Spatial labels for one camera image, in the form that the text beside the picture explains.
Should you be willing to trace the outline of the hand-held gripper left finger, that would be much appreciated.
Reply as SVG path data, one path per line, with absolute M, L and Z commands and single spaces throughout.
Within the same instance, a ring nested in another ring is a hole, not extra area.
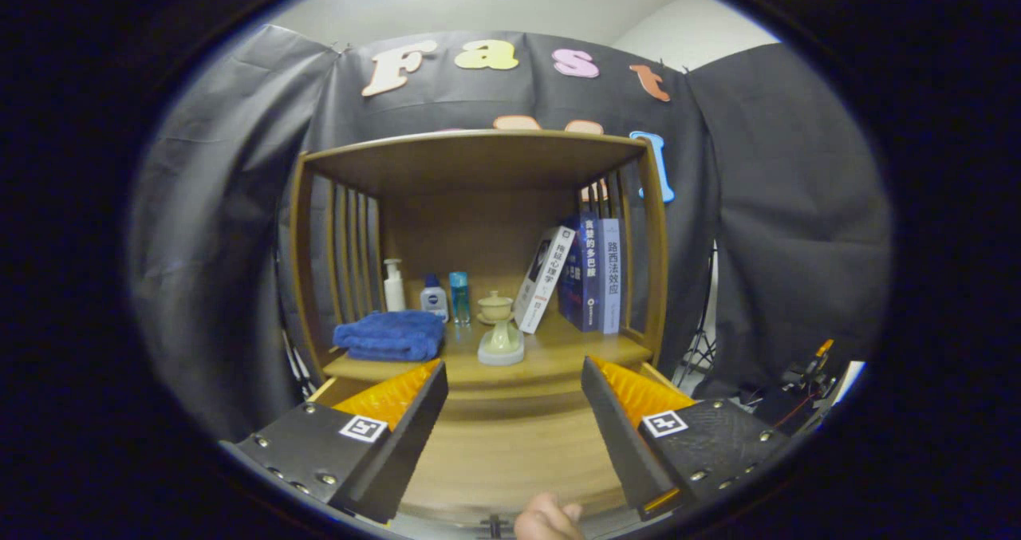
M 223 449 L 332 510 L 385 524 L 398 511 L 448 395 L 440 359 L 333 404 L 309 400 Z

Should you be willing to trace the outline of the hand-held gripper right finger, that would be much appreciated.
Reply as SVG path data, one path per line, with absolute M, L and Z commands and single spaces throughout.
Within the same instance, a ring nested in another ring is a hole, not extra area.
M 696 401 L 594 356 L 584 359 L 581 383 L 626 503 L 645 521 L 718 503 L 790 443 L 730 400 Z

